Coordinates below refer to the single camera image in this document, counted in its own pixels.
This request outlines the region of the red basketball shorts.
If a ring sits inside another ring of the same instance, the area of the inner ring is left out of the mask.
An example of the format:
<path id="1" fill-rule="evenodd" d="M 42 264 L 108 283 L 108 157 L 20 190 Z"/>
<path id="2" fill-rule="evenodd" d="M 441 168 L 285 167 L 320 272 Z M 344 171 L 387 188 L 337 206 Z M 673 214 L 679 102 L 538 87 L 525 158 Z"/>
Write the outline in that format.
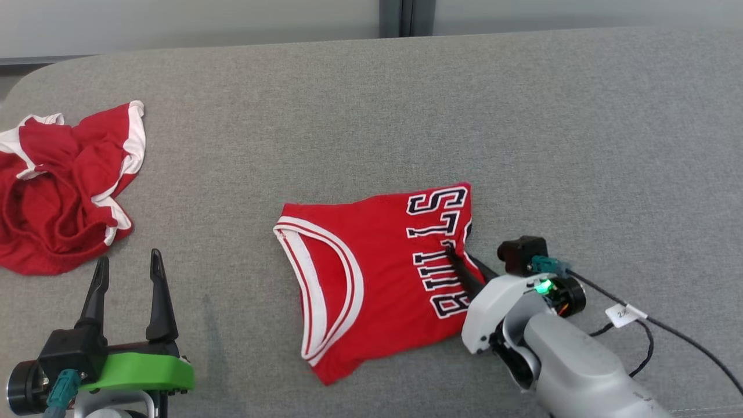
<path id="1" fill-rule="evenodd" d="M 146 153 L 140 100 L 66 123 L 27 116 L 0 132 L 0 267 L 66 273 L 132 233 L 117 196 Z"/>

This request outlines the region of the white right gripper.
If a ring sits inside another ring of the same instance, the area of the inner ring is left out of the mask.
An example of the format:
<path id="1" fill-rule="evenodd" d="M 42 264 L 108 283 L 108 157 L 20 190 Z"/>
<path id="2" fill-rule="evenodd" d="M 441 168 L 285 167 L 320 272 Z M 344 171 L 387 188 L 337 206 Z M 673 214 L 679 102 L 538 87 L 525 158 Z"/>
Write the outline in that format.
<path id="1" fill-rule="evenodd" d="M 528 278 L 494 272 L 480 259 L 453 243 L 446 244 L 445 254 L 470 301 L 461 332 L 464 346 L 477 354 L 494 346 L 490 336 L 501 333 L 508 347 L 523 341 L 528 321 L 538 314 L 549 313 L 549 305 L 536 290 L 550 280 L 549 273 Z"/>

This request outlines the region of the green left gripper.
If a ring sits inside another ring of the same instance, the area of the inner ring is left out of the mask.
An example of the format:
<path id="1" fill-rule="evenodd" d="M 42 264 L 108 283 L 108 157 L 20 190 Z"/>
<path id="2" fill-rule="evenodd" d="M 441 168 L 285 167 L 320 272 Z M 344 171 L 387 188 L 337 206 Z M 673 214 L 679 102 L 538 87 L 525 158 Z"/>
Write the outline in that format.
<path id="1" fill-rule="evenodd" d="M 150 260 L 152 307 L 146 328 L 146 342 L 112 347 L 100 378 L 83 381 L 82 391 L 193 391 L 196 374 L 193 365 L 183 359 L 175 340 L 177 321 L 169 292 L 164 260 L 159 249 L 152 249 Z M 96 262 L 76 329 L 96 326 L 103 331 L 104 295 L 109 289 L 109 258 Z"/>

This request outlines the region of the red Bulls basketball jersey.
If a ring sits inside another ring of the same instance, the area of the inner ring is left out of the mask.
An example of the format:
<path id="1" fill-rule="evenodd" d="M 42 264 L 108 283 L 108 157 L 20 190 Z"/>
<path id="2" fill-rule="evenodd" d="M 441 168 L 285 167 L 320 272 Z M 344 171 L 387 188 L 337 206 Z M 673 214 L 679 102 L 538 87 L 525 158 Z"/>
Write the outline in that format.
<path id="1" fill-rule="evenodd" d="M 466 252 L 471 185 L 282 208 L 273 232 L 299 284 L 301 357 L 324 385 L 364 362 L 461 333 L 470 304 L 449 252 Z"/>

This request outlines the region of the grey baseboard strip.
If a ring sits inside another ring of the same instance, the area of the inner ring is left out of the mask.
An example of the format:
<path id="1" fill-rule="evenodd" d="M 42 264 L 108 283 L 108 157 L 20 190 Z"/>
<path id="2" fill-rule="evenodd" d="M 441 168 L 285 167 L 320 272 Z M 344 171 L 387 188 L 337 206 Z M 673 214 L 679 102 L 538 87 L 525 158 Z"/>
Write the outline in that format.
<path id="1" fill-rule="evenodd" d="M 0 66 L 37 66 L 38 64 L 54 64 L 88 56 L 91 55 L 0 57 Z"/>

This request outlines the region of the grey partition post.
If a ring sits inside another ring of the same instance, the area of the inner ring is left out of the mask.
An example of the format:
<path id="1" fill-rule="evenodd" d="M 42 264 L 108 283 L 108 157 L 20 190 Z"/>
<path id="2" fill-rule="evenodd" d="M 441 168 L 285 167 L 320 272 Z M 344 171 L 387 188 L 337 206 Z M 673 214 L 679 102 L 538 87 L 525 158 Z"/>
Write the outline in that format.
<path id="1" fill-rule="evenodd" d="M 381 39 L 433 35 L 437 0 L 378 0 Z"/>

